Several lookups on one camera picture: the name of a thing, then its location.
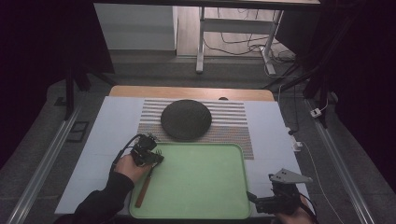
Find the black sleeve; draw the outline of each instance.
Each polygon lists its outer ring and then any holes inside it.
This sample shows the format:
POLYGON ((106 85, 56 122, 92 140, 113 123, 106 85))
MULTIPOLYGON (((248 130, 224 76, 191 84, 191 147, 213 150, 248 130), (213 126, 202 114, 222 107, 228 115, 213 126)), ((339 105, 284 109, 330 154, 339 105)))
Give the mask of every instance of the black sleeve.
POLYGON ((120 173, 110 173, 106 187, 93 191, 76 209, 73 224, 102 223, 114 217, 124 206, 124 200, 134 182, 120 173))

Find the table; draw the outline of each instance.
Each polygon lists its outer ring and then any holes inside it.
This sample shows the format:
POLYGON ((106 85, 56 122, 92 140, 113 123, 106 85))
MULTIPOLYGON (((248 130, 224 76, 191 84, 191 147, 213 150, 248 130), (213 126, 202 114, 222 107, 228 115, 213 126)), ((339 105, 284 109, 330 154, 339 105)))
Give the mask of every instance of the table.
MULTIPOLYGON (((74 213, 78 204, 91 191, 105 186, 111 162, 138 130, 146 100, 152 102, 186 98, 211 104, 240 104, 245 108, 253 156, 244 156, 250 192, 258 197, 272 196, 268 174, 274 174, 281 168, 301 173, 279 107, 269 91, 116 86, 102 104, 55 213, 74 213), (229 101, 219 101, 220 97, 226 97, 229 101)), ((307 195, 304 184, 297 186, 302 194, 307 195)), ((128 196, 125 204, 129 203, 129 199, 128 196)), ((253 203, 251 207, 251 217, 270 217, 258 214, 253 203)), ((127 206, 119 214, 129 215, 127 206)))
POLYGON ((94 3, 180 6, 180 7, 231 7, 274 10, 322 10, 321 4, 312 0, 94 0, 94 3))
MULTIPOLYGON (((319 0, 280 0, 279 3, 293 3, 296 5, 319 5, 319 0)), ((262 58, 265 62, 267 73, 270 76, 276 74, 271 62, 269 51, 274 41, 277 27, 280 23, 283 10, 277 10, 272 21, 247 21, 247 20, 229 20, 220 18, 205 18, 205 7, 200 8, 200 33, 197 52, 196 73, 204 72, 204 32, 218 33, 238 33, 238 34, 257 34, 268 35, 264 47, 260 47, 262 58)))

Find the tray rim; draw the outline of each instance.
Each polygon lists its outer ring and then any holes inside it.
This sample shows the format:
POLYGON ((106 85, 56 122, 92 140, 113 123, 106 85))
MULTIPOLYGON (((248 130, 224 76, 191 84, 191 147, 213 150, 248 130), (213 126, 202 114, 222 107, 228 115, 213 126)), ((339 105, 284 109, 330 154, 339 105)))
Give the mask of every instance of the tray rim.
MULTIPOLYGON (((247 180, 248 177, 247 177, 247 173, 246 173, 245 159, 243 157, 243 150, 238 144, 236 144, 236 143, 210 143, 210 142, 203 142, 203 143, 197 143, 197 142, 157 142, 157 146, 160 146, 160 145, 168 145, 168 146, 169 145, 201 145, 201 146, 216 145, 216 146, 233 146, 233 147, 236 147, 238 149, 238 152, 241 155, 242 171, 243 171, 243 174, 244 174, 245 188, 246 188, 246 191, 248 191, 248 180, 247 180)), ((234 218, 234 217, 226 217, 226 218, 224 218, 224 217, 223 218, 221 218, 221 217, 141 217, 141 216, 137 216, 136 214, 133 213, 134 203, 133 203, 133 198, 132 197, 133 197, 133 194, 131 193, 131 195, 129 197, 129 209, 128 209, 128 212, 129 212, 129 214, 132 217, 140 218, 140 219, 186 219, 186 220, 189 220, 189 219, 202 219, 202 220, 209 220, 209 219, 212 219, 212 220, 222 220, 222 219, 223 220, 232 220, 232 219, 235 219, 235 220, 243 220, 243 219, 248 218, 250 216, 251 212, 252 212, 251 204, 248 201, 248 196, 247 196, 247 204, 248 204, 247 213, 246 213, 245 216, 240 217, 240 218, 234 218)))

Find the human hand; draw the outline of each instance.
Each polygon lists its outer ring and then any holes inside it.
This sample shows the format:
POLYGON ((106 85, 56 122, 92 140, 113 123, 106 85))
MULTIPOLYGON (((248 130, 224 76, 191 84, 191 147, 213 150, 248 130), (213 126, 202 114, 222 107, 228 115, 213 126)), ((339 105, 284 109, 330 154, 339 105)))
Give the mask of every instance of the human hand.
POLYGON ((128 176, 134 184, 140 179, 140 177, 151 168, 150 165, 137 166, 134 163, 134 158, 131 154, 123 156, 119 162, 117 162, 114 172, 128 176))
MULTIPOLYGON (((306 199, 301 197, 301 201, 306 205, 306 199)), ((282 222, 282 224, 312 224, 314 221, 303 208, 299 207, 292 215, 286 215, 283 213, 275 214, 276 217, 282 222)))

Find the desk leg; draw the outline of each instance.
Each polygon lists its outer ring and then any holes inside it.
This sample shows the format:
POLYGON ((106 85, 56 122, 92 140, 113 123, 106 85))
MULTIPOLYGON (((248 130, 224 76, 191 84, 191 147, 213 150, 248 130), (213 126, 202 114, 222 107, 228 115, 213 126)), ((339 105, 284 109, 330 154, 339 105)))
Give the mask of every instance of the desk leg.
POLYGON ((280 21, 280 17, 282 16, 282 12, 283 11, 281 11, 281 10, 276 11, 276 16, 274 19, 274 23, 271 27, 270 34, 267 39, 267 43, 265 44, 265 47, 260 47, 260 50, 262 52, 262 57, 264 58, 265 67, 267 68, 268 75, 270 75, 270 76, 273 76, 276 74, 274 66, 273 66, 271 59, 269 57, 269 52, 270 52, 271 45, 275 38, 277 26, 279 25, 279 21, 280 21))
POLYGON ((204 72, 204 25, 205 25, 205 8, 200 7, 200 20, 199 20, 199 43, 197 53, 197 67, 196 73, 202 74, 204 72))

